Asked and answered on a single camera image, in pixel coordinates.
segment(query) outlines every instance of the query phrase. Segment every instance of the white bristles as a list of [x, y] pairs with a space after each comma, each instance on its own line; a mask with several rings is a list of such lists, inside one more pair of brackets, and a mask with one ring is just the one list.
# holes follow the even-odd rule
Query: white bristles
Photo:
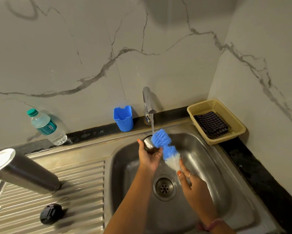
[[165, 162], [170, 168], [174, 169], [175, 171], [179, 171], [180, 168], [180, 158], [181, 155], [179, 153], [175, 154], [174, 156], [168, 157]]

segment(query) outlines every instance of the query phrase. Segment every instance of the faucet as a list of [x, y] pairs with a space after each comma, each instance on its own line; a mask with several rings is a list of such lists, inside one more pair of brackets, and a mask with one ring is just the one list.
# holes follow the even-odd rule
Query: faucet
[[151, 91], [149, 87], [143, 88], [143, 98], [144, 98], [144, 114], [145, 120], [148, 125], [151, 125], [151, 117], [150, 114], [156, 113], [156, 104], [153, 101]]

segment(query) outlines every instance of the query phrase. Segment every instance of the sink drain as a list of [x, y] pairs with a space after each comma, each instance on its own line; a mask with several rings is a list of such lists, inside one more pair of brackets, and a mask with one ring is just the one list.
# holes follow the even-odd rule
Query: sink drain
[[176, 195], [177, 186], [173, 179], [162, 175], [152, 185], [155, 196], [162, 201], [169, 201]]

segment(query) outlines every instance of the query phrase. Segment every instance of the blue cup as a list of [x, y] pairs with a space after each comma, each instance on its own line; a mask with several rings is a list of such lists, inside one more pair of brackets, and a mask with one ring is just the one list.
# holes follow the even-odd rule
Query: blue cup
[[133, 128], [132, 108], [115, 108], [113, 110], [113, 119], [116, 121], [119, 129], [123, 132], [128, 132]]

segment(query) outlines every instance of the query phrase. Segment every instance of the black lid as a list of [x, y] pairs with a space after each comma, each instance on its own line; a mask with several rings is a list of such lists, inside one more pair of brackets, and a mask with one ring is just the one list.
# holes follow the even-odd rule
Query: black lid
[[46, 225], [52, 225], [64, 216], [64, 211], [60, 204], [49, 204], [46, 206], [41, 214], [40, 221]]

